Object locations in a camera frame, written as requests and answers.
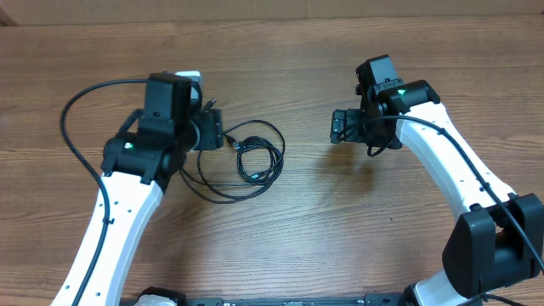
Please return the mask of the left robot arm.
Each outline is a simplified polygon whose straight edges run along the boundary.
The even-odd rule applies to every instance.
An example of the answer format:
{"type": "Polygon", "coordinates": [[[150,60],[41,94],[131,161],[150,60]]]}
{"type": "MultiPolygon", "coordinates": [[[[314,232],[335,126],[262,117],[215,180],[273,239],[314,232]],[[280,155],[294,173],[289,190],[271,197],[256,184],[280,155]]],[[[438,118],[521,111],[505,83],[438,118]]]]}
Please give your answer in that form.
{"type": "Polygon", "coordinates": [[[219,110],[202,103],[201,73],[152,73],[144,106],[103,149],[93,215],[55,305],[118,305],[139,241],[192,150],[223,144],[219,110]]]}

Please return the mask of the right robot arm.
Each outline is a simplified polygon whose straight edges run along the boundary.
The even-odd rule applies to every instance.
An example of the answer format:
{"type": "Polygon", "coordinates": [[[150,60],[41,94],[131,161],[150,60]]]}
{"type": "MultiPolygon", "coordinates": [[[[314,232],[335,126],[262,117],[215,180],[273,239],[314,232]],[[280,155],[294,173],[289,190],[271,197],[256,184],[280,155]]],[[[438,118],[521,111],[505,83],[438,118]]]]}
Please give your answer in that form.
{"type": "Polygon", "coordinates": [[[366,305],[480,305],[496,289],[543,271],[543,205],[502,182],[456,130],[424,81],[404,82],[387,55],[356,68],[357,109],[335,110],[332,143],[362,143],[368,156],[410,149],[443,193],[455,227],[442,269],[402,292],[369,293],[366,305]]]}

